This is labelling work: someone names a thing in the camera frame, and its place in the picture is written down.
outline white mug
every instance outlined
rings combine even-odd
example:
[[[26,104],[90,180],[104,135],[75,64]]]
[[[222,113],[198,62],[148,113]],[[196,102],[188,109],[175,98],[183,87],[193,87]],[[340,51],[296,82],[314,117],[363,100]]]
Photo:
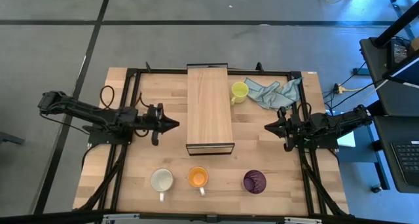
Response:
[[[165,168],[158,169],[151,175],[151,187],[155,191],[160,192],[161,202],[164,201],[164,191],[170,189],[172,184],[173,175],[169,170]]]

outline wooden tabletop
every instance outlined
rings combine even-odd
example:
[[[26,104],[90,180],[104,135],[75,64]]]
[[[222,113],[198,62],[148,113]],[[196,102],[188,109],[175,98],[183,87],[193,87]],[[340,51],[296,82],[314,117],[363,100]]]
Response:
[[[106,85],[115,88],[112,108],[119,105],[126,68],[109,68]],[[325,112],[319,79],[316,72],[302,72],[306,100],[312,113]],[[244,81],[246,77],[268,86],[274,81],[281,85],[285,77],[229,75],[228,85]],[[140,91],[146,104],[164,105],[165,114],[180,122],[180,126],[160,136],[159,146],[151,144],[150,135],[134,136],[128,147],[117,210],[120,212],[156,212],[184,214],[230,215],[307,215],[299,155],[283,150],[284,140],[266,131],[263,126],[277,120],[274,110],[266,110],[246,99],[231,108],[233,139],[236,144],[231,155],[190,157],[187,142],[187,74],[141,74]],[[109,103],[110,92],[104,101]],[[138,105],[140,113],[146,108]],[[82,170],[74,208],[82,206],[101,183],[109,154],[109,145],[97,146],[87,155]],[[348,211],[346,197],[336,158],[328,150],[317,150],[321,181],[334,201]],[[206,196],[187,181],[188,171],[194,166],[207,169]],[[172,188],[164,202],[150,184],[151,174],[167,168],[174,176]],[[244,174],[259,170],[267,180],[266,189],[259,195],[244,191]],[[105,207],[110,206],[113,184],[108,190]],[[312,185],[315,211],[319,212],[316,190]]]

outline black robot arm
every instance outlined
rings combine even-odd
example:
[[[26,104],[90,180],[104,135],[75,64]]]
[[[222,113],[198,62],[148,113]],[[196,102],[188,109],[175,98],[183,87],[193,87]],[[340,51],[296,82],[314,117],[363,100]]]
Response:
[[[314,113],[306,122],[302,122],[298,114],[292,114],[289,119],[285,118],[285,114],[285,108],[281,107],[278,110],[278,120],[264,128],[280,138],[285,138],[286,151],[291,151],[298,144],[302,144],[304,148],[337,149],[339,137],[373,121],[363,105],[335,116]]]
[[[89,143],[98,143],[104,138],[104,143],[117,143],[123,139],[131,142],[134,130],[152,130],[152,143],[158,145],[158,134],[179,126],[179,122],[164,115],[163,105],[157,107],[149,105],[147,112],[138,116],[135,107],[119,109],[101,109],[99,107],[80,102],[64,92],[45,92],[38,105],[42,115],[66,114],[92,122],[92,126],[83,126],[90,133]]]

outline blue cloth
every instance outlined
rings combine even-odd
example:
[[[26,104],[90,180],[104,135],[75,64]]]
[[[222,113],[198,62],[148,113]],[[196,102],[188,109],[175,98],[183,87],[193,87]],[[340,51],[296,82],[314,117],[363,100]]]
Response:
[[[280,83],[275,81],[269,86],[261,86],[260,84],[246,78],[244,83],[249,87],[249,98],[256,101],[264,109],[276,109],[281,106],[288,108],[292,103],[300,100],[299,84],[302,77],[291,80],[279,89]]]

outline purple mug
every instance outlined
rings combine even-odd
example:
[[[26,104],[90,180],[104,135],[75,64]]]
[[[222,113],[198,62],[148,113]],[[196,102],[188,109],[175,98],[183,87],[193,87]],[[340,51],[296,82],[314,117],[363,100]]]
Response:
[[[260,194],[266,188],[266,178],[258,170],[250,170],[243,177],[244,188],[252,194]]]

